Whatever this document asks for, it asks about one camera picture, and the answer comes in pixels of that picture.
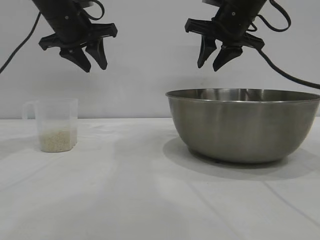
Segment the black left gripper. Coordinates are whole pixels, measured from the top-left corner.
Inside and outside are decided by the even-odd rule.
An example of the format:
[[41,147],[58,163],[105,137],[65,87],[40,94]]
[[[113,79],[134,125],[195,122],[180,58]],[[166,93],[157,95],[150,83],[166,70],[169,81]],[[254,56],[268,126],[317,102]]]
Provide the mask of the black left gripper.
[[84,10],[87,0],[34,0],[33,3],[54,31],[54,34],[42,37],[39,41],[43,50],[59,47],[62,58],[89,73],[91,63],[81,47],[88,43],[85,51],[102,70],[107,69],[103,38],[117,36],[114,23],[92,23],[92,20],[99,18]]

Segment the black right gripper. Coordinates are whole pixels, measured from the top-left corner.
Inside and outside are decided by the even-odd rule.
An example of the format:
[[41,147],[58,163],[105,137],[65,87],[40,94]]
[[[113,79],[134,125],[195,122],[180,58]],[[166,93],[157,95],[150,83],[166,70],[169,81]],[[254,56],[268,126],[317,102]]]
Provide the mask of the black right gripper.
[[211,20],[189,18],[185,31],[200,34],[201,45],[197,67],[200,69],[217,49],[216,40],[223,42],[212,67],[215,72],[231,60],[241,56],[242,46],[262,49],[264,41],[247,33],[250,25],[266,3],[264,0],[204,0],[203,3],[218,7]]

